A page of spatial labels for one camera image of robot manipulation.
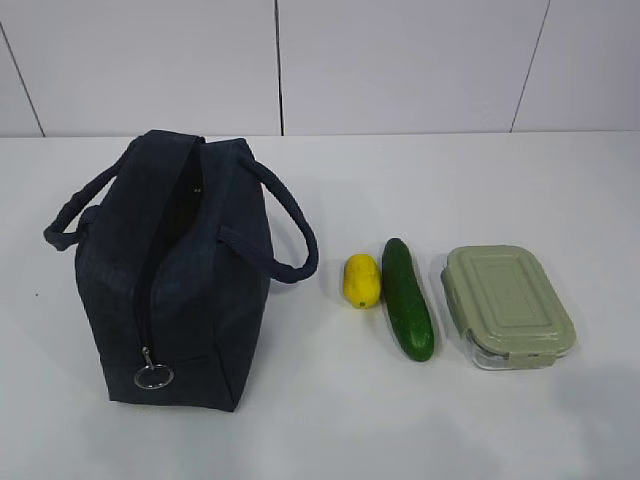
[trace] navy blue lunch bag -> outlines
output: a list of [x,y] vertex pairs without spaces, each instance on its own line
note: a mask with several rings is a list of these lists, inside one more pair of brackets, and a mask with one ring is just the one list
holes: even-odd
[[[114,177],[102,203],[85,209]],[[302,231],[300,268],[273,258],[263,185]],[[73,195],[44,235],[58,250],[78,244],[78,291],[109,398],[127,403],[233,411],[270,280],[295,283],[318,266],[300,207],[244,139],[152,130]]]

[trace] metal ring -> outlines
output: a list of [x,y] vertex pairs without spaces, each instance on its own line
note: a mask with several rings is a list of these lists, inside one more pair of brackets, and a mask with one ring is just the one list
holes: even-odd
[[[167,372],[167,379],[161,382],[156,382],[156,383],[143,383],[143,375],[147,372],[154,372],[156,370],[164,370]],[[136,386],[138,386],[139,388],[142,388],[143,390],[158,390],[159,388],[162,387],[166,387],[167,385],[169,385],[171,383],[171,381],[173,380],[173,370],[170,367],[167,367],[166,365],[160,365],[160,364],[156,364],[156,365],[145,365],[144,367],[142,367],[140,370],[138,370],[136,372],[136,374],[133,377],[133,381],[136,384]]]

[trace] container lid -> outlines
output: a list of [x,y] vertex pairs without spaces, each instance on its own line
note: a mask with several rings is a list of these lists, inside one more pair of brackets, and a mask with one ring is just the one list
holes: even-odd
[[442,278],[460,334],[471,331],[481,348],[508,356],[510,368],[550,365],[575,343],[542,266],[523,248],[457,248]]

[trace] white wall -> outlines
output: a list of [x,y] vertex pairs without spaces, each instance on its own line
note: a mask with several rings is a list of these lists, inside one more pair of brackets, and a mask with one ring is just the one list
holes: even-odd
[[[640,129],[637,0],[544,23],[548,0],[278,4],[286,134]],[[46,135],[280,133],[274,0],[0,0],[0,21]],[[31,135],[0,39],[0,136]]]
[[552,0],[514,130],[640,129],[640,1]]
[[2,0],[47,135],[280,133],[269,0]]
[[20,83],[0,32],[0,136],[41,136],[35,115]]

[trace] zipper pull ring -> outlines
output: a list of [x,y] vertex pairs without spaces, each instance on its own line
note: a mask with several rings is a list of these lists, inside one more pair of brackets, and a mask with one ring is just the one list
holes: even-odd
[[143,390],[158,390],[169,385],[173,380],[173,369],[161,363],[153,363],[151,349],[146,345],[142,347],[142,356],[146,365],[133,376],[136,386]]
[[144,361],[147,364],[147,368],[153,370],[155,368],[155,365],[151,361],[151,350],[149,350],[149,347],[142,347],[142,356],[144,357]]

